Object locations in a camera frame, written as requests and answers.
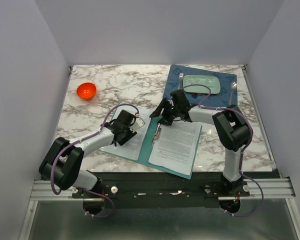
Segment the silver metal folder clip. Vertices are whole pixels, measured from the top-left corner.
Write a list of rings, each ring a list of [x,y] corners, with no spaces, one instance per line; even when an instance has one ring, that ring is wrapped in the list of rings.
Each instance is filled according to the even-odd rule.
[[[153,139],[152,139],[152,146],[154,146],[155,142],[159,139],[160,132],[161,132],[161,124],[158,123],[157,128],[154,133],[154,136],[153,136]]]

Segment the printed paper sheets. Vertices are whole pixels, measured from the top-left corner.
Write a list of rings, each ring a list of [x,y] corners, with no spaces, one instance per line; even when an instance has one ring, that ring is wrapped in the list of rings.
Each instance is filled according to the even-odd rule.
[[[108,154],[112,154],[121,158],[125,158],[132,161],[137,161],[141,152],[142,143],[146,136],[149,124],[151,110],[138,106],[139,114],[141,119],[144,121],[144,125],[138,129],[137,134],[128,140],[124,145],[120,146],[117,144],[116,146],[108,145],[101,147],[99,150]]]

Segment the printed paper stack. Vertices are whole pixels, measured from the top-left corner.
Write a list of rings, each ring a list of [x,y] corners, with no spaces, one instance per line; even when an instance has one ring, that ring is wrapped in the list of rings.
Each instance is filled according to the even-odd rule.
[[[148,163],[166,173],[190,179],[193,172],[202,126],[194,122],[161,125]]]

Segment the teal plastic file folder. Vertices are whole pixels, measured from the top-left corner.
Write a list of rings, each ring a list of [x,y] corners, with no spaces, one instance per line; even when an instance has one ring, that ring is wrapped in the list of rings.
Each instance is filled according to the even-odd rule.
[[[148,129],[147,129],[145,138],[142,142],[138,160],[137,161],[132,160],[133,162],[136,162],[138,164],[141,164],[141,165],[144,165],[147,167],[154,168],[156,170],[160,170],[160,169],[155,168],[155,166],[148,163],[148,161],[149,161],[149,157],[151,155],[152,149],[153,149],[152,141],[154,138],[154,134],[157,129],[158,121],[160,119],[161,119],[160,117],[150,118],[150,123],[149,123]]]

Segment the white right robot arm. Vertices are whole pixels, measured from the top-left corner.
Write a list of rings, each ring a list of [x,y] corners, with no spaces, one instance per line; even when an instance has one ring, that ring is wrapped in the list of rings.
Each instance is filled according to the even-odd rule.
[[[190,104],[183,90],[170,94],[172,102],[163,98],[150,118],[161,116],[161,126],[171,126],[176,118],[189,123],[214,125],[222,145],[225,147],[225,165],[220,178],[220,191],[231,196],[243,184],[243,156],[253,138],[253,129],[237,105],[209,107]]]

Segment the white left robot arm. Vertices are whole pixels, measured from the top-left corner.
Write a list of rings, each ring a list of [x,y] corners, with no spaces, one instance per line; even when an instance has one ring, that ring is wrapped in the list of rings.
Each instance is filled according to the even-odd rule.
[[[72,140],[59,137],[52,143],[38,172],[50,180],[52,187],[57,186],[62,191],[75,187],[83,189],[91,198],[97,197],[101,191],[100,178],[81,169],[83,159],[102,147],[124,145],[143,125],[138,113],[121,110],[117,118],[91,134]]]

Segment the silver fork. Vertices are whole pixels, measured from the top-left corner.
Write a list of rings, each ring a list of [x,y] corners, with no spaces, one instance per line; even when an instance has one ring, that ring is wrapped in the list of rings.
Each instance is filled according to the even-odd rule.
[[[183,81],[183,79],[184,79],[184,74],[181,72],[180,74],[179,74],[179,81],[180,82],[182,82]]]

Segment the orange plastic bowl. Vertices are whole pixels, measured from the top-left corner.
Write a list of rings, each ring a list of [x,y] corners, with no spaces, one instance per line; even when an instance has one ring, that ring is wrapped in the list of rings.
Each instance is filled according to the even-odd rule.
[[[92,82],[85,82],[79,85],[76,89],[76,94],[82,100],[91,100],[96,96],[97,87]]]

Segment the light green rectangular plate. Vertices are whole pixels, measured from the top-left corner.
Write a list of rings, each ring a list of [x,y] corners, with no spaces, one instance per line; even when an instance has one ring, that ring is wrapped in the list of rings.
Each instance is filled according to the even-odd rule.
[[[185,92],[191,94],[216,95],[221,91],[220,80],[210,75],[185,75],[182,86]]]

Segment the silver spoon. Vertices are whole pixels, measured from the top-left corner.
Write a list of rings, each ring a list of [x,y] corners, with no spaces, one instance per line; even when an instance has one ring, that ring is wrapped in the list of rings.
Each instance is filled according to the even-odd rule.
[[[229,101],[228,101],[228,105],[229,105],[229,106],[232,104],[233,94],[234,94],[234,92],[237,90],[237,82],[236,82],[236,81],[233,81],[233,82],[230,84],[230,90],[231,90],[231,93],[230,93],[230,97],[229,97]]]

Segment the black mounting base rail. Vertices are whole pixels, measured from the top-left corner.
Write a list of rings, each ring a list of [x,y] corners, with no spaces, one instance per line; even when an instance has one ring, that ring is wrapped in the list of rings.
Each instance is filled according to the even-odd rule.
[[[116,209],[218,208],[220,201],[248,197],[242,178],[226,183],[220,172],[195,172],[191,179],[164,172],[99,172],[94,192],[109,197]]]

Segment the aluminium frame rail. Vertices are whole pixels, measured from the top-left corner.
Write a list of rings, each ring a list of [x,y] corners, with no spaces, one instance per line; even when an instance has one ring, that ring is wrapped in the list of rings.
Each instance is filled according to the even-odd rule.
[[[288,178],[275,179],[257,179],[265,199],[290,199],[296,196],[291,180]],[[241,196],[240,198],[247,200],[261,199],[262,195],[259,187],[251,180],[246,180],[249,186],[249,196]],[[100,201],[97,196],[84,197],[80,194],[79,197],[73,197],[77,190],[70,187],[68,190],[63,190],[59,195],[53,193],[49,181],[38,180],[32,185],[30,193],[31,201]]]

